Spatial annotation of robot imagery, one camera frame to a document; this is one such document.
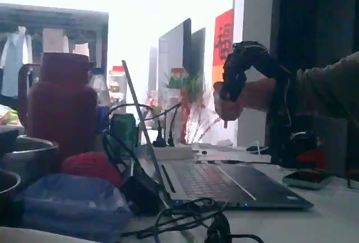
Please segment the person's right hand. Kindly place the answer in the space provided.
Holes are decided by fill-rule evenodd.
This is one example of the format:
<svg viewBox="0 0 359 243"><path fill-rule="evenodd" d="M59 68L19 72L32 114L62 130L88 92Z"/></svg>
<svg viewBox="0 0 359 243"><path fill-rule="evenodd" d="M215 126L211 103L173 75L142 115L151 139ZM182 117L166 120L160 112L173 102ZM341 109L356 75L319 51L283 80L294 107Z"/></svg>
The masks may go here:
<svg viewBox="0 0 359 243"><path fill-rule="evenodd" d="M222 100L220 91L224 83L214 84L214 107L218 116L224 121L234 121L239 118L244 108L266 112L275 88L275 80L267 77L245 83L241 94L235 102Z"/></svg>

